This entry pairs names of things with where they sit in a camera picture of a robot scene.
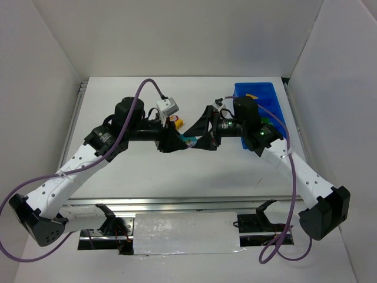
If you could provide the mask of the teal printed round lego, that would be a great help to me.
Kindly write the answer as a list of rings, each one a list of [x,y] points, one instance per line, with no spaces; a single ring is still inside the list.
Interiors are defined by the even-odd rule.
[[[183,134],[181,134],[180,138],[183,142],[185,142],[188,148],[194,147],[197,143],[197,139],[195,137],[186,137]]]

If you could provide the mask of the yellow lego brick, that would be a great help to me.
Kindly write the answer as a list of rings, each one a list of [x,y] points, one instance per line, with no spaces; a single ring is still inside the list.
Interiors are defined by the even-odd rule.
[[[182,119],[178,119],[174,122],[176,129],[180,129],[184,126],[184,121]]]
[[[246,94],[246,97],[251,97],[254,100],[259,99],[257,96],[251,95],[251,94]]]

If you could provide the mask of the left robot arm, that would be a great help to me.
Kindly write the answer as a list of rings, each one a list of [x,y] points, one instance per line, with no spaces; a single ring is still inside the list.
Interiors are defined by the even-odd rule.
[[[122,221],[105,204],[69,208],[67,200],[94,174],[128,148],[130,141],[154,141],[163,153],[187,148],[169,117],[178,111],[173,98],[156,104],[154,120],[145,117],[144,103],[126,97],[114,114],[94,128],[83,144],[56,174],[25,196],[16,194],[9,204],[18,220],[41,247],[54,243],[63,233],[98,229],[113,233]]]

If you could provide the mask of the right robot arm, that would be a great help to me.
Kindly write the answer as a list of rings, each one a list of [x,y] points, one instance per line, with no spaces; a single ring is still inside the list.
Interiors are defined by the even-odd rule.
[[[293,196],[299,195],[304,210],[298,213],[299,225],[316,241],[322,240],[348,217],[350,191],[336,187],[319,176],[290,147],[289,135],[264,123],[259,115],[261,106],[251,97],[233,99],[233,116],[227,119],[223,99],[206,107],[201,117],[184,132],[196,137],[196,149],[216,150],[224,137],[241,137],[246,147],[272,165],[293,186]]]

